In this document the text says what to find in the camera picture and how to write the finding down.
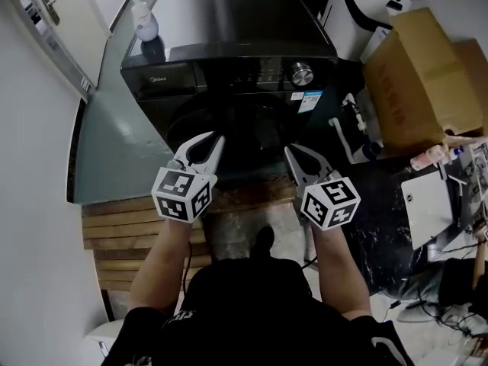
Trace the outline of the round black washing machine door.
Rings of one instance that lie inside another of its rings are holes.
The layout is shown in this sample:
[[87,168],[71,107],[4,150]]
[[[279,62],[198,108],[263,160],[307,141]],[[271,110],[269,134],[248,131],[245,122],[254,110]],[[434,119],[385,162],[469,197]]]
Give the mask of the round black washing machine door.
[[241,102],[223,107],[180,108],[166,134],[168,145],[177,149],[190,138],[213,131],[226,142],[217,176],[223,180],[273,174],[282,162],[284,147],[295,143],[305,131],[310,115],[278,101],[270,104]]

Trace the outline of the pink bottle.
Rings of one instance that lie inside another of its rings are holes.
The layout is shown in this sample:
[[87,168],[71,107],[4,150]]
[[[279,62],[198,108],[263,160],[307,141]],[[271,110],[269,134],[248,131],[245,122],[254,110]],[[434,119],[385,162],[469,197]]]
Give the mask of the pink bottle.
[[411,158],[410,165],[416,171],[420,171],[435,164],[445,157],[445,148],[440,145],[433,146],[425,152]]

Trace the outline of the white laptop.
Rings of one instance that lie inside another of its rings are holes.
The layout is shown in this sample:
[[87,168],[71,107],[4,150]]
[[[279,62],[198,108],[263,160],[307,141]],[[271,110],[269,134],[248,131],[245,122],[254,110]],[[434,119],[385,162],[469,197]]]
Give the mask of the white laptop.
[[439,243],[460,223],[465,185],[452,175],[443,178],[440,172],[401,184],[414,249],[425,247],[432,257],[441,252]]

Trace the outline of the white detergent bottle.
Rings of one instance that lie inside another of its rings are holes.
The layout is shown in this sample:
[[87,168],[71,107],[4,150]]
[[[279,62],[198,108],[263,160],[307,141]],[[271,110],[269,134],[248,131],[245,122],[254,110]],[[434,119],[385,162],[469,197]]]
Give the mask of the white detergent bottle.
[[155,40],[159,34],[159,25],[150,7],[143,0],[131,0],[134,33],[143,42]]

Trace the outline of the white panel with black stripe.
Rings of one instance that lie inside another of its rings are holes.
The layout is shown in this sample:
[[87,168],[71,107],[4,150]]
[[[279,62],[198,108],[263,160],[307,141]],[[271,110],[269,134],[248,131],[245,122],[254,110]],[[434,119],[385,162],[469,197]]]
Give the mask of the white panel with black stripe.
[[413,0],[327,0],[321,24],[340,59],[357,62],[377,30],[390,31],[390,18]]

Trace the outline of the black marble table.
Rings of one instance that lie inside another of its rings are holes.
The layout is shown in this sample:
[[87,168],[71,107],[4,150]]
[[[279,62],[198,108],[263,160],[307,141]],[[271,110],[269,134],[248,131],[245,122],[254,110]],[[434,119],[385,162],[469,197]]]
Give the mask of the black marble table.
[[[445,171],[466,185],[460,223],[457,229],[449,231],[445,240],[439,243],[443,249],[461,235],[472,221],[469,178],[461,161],[455,160],[446,165]],[[343,230],[370,294],[391,286],[440,255],[438,253],[432,257],[425,247],[413,248],[401,190],[403,182],[433,172],[439,170],[429,166],[420,172],[414,171],[406,158],[339,167],[339,173],[351,179],[361,197],[352,222],[344,225]]]

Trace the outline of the black washing machine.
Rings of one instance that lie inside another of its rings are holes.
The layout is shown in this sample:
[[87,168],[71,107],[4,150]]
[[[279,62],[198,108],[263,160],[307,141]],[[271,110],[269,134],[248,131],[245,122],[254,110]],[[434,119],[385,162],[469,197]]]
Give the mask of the black washing machine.
[[169,124],[185,105],[281,101],[311,115],[338,62],[302,0],[155,0],[152,12],[158,37],[133,39],[120,73],[171,150]]

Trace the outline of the person's black shoe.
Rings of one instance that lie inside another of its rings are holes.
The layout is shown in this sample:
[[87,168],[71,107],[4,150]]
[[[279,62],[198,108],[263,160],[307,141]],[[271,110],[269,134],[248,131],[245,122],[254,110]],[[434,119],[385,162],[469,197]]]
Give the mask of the person's black shoe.
[[275,242],[275,232],[270,225],[261,228],[256,236],[255,245],[252,247],[250,256],[252,258],[269,258],[271,248]]

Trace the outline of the brown cardboard box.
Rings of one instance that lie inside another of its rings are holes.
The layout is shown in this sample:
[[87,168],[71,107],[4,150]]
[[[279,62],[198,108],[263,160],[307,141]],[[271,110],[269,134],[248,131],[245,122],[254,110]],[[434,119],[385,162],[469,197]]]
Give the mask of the brown cardboard box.
[[429,8],[391,23],[363,65],[387,153],[488,139],[488,60],[477,42],[451,42]]

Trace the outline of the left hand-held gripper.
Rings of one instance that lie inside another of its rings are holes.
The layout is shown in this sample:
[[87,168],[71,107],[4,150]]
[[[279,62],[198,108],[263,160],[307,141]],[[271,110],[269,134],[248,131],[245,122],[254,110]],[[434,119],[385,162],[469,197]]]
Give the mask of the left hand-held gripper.
[[151,190],[160,217],[193,223],[207,209],[225,143],[224,135],[210,131],[179,146],[173,160],[159,169]]

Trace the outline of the person's left forearm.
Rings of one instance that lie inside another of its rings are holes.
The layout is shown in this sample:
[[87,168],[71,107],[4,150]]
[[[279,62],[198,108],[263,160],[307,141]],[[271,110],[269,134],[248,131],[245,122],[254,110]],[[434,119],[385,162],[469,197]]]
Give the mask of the person's left forearm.
[[192,225],[167,220],[134,278],[128,310],[148,307],[172,316],[178,302]]

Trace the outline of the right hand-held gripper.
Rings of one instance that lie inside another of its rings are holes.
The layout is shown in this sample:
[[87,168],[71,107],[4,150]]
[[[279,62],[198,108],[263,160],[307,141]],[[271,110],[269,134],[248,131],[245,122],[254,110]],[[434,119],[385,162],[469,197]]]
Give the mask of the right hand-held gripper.
[[[286,146],[284,157],[296,184],[315,177],[326,177],[332,167],[320,153],[305,146]],[[298,195],[299,213],[320,230],[330,230],[350,223],[361,203],[361,197],[349,177],[315,181]]]

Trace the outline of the person's black clothing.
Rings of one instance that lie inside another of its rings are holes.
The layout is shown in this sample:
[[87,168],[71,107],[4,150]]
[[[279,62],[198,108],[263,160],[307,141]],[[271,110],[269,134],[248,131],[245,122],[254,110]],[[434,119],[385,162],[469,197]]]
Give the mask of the person's black clothing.
[[291,260],[201,269],[174,316],[131,310],[102,366],[414,366],[391,322],[347,320]]

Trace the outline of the person's right forearm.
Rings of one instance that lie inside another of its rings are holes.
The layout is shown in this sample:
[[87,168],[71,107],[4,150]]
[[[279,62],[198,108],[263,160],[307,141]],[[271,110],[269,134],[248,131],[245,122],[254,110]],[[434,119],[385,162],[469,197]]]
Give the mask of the person's right forearm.
[[312,225],[312,233],[322,301],[348,320],[371,316],[368,288],[342,229],[321,230]]

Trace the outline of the white plastic object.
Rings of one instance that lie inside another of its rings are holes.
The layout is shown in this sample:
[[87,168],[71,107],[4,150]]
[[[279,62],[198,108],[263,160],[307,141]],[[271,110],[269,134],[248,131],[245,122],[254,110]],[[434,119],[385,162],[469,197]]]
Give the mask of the white plastic object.
[[82,366],[101,366],[114,344],[123,325],[115,320],[92,330],[82,342]]

